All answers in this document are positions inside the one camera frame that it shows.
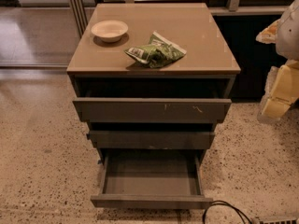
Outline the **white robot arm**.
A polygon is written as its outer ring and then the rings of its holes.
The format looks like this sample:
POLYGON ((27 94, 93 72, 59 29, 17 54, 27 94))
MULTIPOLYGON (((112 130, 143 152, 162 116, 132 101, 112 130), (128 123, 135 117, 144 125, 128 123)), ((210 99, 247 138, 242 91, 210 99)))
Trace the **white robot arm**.
POLYGON ((280 68, 272 66, 260 102, 258 121, 280 120, 299 99, 299 0, 294 0, 282 16, 256 36, 265 44, 274 44, 276 53, 287 59, 280 68))

